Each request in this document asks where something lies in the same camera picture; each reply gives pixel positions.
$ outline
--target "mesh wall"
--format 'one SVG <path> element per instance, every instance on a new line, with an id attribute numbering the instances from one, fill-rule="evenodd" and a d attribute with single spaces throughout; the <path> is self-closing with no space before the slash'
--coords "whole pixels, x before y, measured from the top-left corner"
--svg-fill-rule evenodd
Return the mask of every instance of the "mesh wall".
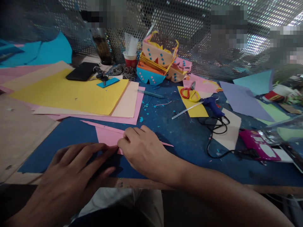
<path id="1" fill-rule="evenodd" d="M 1 38 L 24 43 L 52 40 L 61 30 L 74 53 L 97 56 L 91 35 L 79 11 L 83 0 L 6 0 L 1 20 Z M 274 62 L 270 57 L 270 27 L 299 26 L 303 21 L 302 0 L 127 0 L 127 26 L 107 28 L 114 59 L 123 60 L 124 33 L 139 39 L 139 46 L 156 22 L 158 41 L 169 48 L 180 43 L 178 56 L 193 62 L 192 72 L 215 79 L 235 79 L 263 70 L 277 70 L 275 80 L 303 74 L 302 64 L 282 64 L 284 50 Z M 245 5 L 247 48 L 211 47 L 211 6 Z"/>

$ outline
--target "hand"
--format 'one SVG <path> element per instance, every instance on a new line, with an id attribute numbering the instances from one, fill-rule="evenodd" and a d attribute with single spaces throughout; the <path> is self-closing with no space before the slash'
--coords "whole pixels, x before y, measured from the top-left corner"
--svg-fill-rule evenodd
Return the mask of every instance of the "hand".
<path id="1" fill-rule="evenodd" d="M 172 162 L 177 157 L 169 153 L 145 125 L 141 129 L 127 128 L 118 146 L 130 165 L 151 180 L 167 184 L 174 178 Z"/>
<path id="2" fill-rule="evenodd" d="M 90 183 L 99 167 L 118 149 L 103 143 L 81 143 L 57 151 L 26 206 L 8 226 L 59 226 L 76 214 L 114 170 L 110 167 Z M 103 151 L 86 166 L 93 153 Z"/>

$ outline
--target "purple paper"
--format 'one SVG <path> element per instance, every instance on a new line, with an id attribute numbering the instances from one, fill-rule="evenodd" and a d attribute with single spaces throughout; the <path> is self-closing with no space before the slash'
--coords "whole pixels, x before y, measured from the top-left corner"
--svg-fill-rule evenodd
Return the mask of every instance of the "purple paper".
<path id="1" fill-rule="evenodd" d="M 258 103 L 249 88 L 226 82 L 220 82 L 220 85 L 234 112 L 275 122 Z"/>

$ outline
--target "blue table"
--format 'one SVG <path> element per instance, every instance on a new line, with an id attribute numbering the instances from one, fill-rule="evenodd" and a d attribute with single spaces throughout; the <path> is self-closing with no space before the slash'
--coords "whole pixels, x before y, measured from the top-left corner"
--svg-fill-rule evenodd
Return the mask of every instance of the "blue table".
<path id="1" fill-rule="evenodd" d="M 171 119 L 177 112 L 185 109 L 177 90 L 177 86 L 182 86 L 181 82 L 173 83 L 165 80 L 160 88 L 155 90 L 150 85 L 142 82 L 140 86 L 146 87 L 146 91 L 156 92 L 165 98 L 157 99 L 144 95 L 144 104 L 141 105 L 139 114 L 139 119 L 143 117 L 143 122 L 140 123 L 138 120 L 137 127 L 146 125 L 161 138 L 161 141 L 174 145 L 174 147 L 166 147 L 171 153 L 195 165 L 220 171 L 242 184 L 303 187 L 303 176 L 293 164 L 268 162 L 264 166 L 249 158 L 239 159 L 234 154 L 228 154 L 221 159 L 210 158 L 206 154 L 206 145 L 210 137 L 209 130 L 201 125 L 198 119 L 190 118 L 187 113 L 182 114 L 174 120 Z M 219 97 L 217 103 L 222 108 L 232 111 L 230 105 L 226 103 L 226 97 L 223 92 L 214 94 L 214 96 Z M 153 107 L 154 105 L 165 104 L 170 101 L 172 102 L 168 105 Z M 207 112 L 209 116 L 213 116 L 208 108 Z M 242 118 L 241 128 L 259 129 L 265 126 L 265 124 L 252 117 L 239 113 L 235 114 Z M 64 119 L 32 153 L 19 169 L 19 172 L 43 173 L 58 149 L 75 143 L 97 142 L 95 127 L 85 124 L 80 120 L 87 119 L 72 117 Z M 134 127 L 133 125 L 105 121 L 88 121 L 122 130 Z M 292 146 L 297 151 L 303 153 L 301 148 L 302 143 L 301 145 L 294 143 Z M 245 148 L 245 145 L 239 138 L 236 149 L 241 150 L 243 148 Z M 216 155 L 218 150 L 220 153 L 227 151 L 225 147 L 215 140 L 212 140 L 209 150 L 212 155 Z M 112 174 L 113 177 L 146 179 L 143 175 L 136 172 L 122 155 L 115 155 L 107 162 L 107 166 L 112 165 L 117 166 L 117 170 Z"/>

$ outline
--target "glue gun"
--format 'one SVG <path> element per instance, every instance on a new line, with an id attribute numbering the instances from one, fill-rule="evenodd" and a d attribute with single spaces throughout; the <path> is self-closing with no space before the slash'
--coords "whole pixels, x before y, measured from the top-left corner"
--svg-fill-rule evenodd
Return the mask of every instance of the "glue gun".
<path id="1" fill-rule="evenodd" d="M 215 117 L 221 118 L 225 116 L 225 114 L 218 108 L 216 104 L 217 99 L 217 97 L 208 97 L 205 99 L 200 99 L 200 102 L 202 102 L 203 106 L 208 106 L 215 115 Z"/>

